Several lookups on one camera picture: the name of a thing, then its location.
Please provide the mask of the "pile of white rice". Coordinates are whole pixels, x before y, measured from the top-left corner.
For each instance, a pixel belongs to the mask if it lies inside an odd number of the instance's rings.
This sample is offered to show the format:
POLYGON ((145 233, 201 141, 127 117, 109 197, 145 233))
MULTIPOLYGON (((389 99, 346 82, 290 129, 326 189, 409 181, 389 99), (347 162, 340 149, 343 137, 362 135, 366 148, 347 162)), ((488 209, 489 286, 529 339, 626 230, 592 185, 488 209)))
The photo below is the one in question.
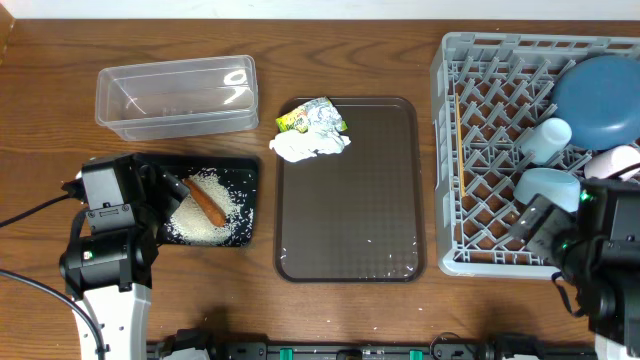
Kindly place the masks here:
POLYGON ((226 214, 214 226, 189 195, 167 224, 166 241, 181 245, 242 247, 253 235, 256 175, 251 170, 203 168, 185 177, 195 182, 226 214))

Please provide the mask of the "orange carrot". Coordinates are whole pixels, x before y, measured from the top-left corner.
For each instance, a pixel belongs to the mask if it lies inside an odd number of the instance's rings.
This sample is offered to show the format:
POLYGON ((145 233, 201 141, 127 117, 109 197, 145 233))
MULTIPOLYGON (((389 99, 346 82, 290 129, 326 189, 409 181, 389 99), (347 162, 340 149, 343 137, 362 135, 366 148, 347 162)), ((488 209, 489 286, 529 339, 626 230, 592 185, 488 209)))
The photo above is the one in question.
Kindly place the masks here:
POLYGON ((201 208, 207 219, 216 227, 224 227, 226 225, 226 214, 215 201, 191 179, 184 179, 183 183, 189 188, 191 197, 201 208))

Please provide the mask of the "light blue small bowl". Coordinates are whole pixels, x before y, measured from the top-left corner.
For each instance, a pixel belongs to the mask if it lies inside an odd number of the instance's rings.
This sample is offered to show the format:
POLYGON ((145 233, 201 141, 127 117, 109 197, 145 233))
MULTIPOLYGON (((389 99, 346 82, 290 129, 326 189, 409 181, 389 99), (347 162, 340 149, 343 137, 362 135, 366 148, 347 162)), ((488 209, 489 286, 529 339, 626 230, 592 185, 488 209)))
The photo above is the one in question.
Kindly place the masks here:
POLYGON ((528 204, 536 195, 543 195, 567 212, 579 207, 581 184, 574 175, 550 168, 526 170, 519 179, 514 198, 528 204))

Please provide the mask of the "pink cup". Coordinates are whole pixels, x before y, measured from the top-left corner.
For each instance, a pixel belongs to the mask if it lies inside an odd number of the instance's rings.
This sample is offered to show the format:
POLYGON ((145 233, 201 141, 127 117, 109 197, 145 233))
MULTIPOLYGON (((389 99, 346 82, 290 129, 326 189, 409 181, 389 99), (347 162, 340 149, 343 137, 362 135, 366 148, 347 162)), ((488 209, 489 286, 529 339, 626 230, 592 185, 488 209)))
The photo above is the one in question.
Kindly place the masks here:
POLYGON ((594 156, 584 167, 584 177, 605 179, 612 174, 639 163, 639 151, 621 145, 594 156))

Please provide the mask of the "light blue cup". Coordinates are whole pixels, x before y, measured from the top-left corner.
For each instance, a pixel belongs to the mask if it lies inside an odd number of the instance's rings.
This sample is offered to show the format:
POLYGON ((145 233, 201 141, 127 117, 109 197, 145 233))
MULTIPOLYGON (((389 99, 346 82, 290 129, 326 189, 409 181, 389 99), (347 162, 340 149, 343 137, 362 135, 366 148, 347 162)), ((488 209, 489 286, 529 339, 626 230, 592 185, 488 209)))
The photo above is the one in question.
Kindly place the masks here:
POLYGON ((547 163, 563 150, 572 137, 570 125, 560 118, 549 118, 538 125, 521 143, 523 154, 531 154, 536 165, 547 163))

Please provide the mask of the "white tissue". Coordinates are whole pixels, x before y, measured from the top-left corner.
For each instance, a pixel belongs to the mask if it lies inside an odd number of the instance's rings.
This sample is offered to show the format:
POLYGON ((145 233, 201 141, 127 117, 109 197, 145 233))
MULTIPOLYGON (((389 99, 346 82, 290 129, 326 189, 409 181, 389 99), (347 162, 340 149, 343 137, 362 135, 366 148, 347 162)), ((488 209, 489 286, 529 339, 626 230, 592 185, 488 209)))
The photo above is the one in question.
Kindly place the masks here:
POLYGON ((318 155, 339 154, 350 144, 348 136, 336 132, 289 130, 276 135, 269 148, 287 162, 296 163, 318 155))

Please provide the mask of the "yellow green snack wrapper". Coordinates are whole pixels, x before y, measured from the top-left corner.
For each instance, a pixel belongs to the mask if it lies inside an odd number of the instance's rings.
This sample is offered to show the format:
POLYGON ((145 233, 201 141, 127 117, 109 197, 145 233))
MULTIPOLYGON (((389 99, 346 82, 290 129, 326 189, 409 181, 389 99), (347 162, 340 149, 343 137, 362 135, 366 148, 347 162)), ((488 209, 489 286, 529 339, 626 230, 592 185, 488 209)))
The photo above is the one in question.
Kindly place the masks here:
POLYGON ((276 119, 276 124, 281 132, 296 130, 300 133, 306 133, 310 131, 308 129, 308 119, 304 108, 304 104, 309 101, 304 102, 290 112, 276 119))

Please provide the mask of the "dark blue bowl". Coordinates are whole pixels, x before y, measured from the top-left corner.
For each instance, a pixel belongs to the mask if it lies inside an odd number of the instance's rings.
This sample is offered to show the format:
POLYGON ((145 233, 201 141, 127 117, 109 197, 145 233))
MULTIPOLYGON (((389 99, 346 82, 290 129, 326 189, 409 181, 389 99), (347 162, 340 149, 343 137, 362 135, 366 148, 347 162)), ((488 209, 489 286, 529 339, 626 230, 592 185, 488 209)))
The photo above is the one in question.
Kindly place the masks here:
POLYGON ((570 143, 607 150, 639 138, 639 62, 598 56, 568 70, 552 91, 554 115, 566 121, 570 143))

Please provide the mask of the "wooden chopstick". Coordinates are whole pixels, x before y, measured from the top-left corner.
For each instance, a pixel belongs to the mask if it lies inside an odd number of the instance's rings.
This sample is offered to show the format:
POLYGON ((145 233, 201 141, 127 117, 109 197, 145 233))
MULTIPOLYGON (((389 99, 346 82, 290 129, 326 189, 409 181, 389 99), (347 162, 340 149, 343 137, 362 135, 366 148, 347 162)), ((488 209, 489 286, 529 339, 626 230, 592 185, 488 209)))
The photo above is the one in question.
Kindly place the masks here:
POLYGON ((464 152, 462 146, 462 134, 461 134, 461 118, 460 118, 460 100, 459 95, 454 95, 455 105, 455 125, 456 125, 456 150, 457 150, 457 163, 458 163, 458 179, 460 198, 466 197, 466 188, 464 183, 464 152))

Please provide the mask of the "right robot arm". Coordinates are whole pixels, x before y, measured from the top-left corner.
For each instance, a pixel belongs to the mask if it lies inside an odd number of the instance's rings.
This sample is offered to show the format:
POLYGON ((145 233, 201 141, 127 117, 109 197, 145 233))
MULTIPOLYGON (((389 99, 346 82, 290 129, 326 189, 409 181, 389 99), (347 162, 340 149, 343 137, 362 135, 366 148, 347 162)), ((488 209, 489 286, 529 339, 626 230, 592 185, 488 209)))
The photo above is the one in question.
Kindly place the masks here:
POLYGON ((576 308, 556 288, 571 316, 586 316, 600 359, 639 357, 639 186, 613 179, 581 182, 570 213, 536 194, 510 235, 555 267, 576 289, 576 308))

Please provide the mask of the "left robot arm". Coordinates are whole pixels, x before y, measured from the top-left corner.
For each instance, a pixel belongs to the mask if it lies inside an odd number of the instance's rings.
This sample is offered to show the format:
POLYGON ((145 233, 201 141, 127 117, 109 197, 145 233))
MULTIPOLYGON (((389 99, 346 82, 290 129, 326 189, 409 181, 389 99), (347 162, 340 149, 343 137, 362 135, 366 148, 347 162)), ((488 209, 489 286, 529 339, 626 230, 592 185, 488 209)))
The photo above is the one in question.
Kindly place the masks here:
POLYGON ((137 154, 94 158, 69 182, 85 203, 60 257, 84 359, 144 359, 152 264, 188 188, 137 154))

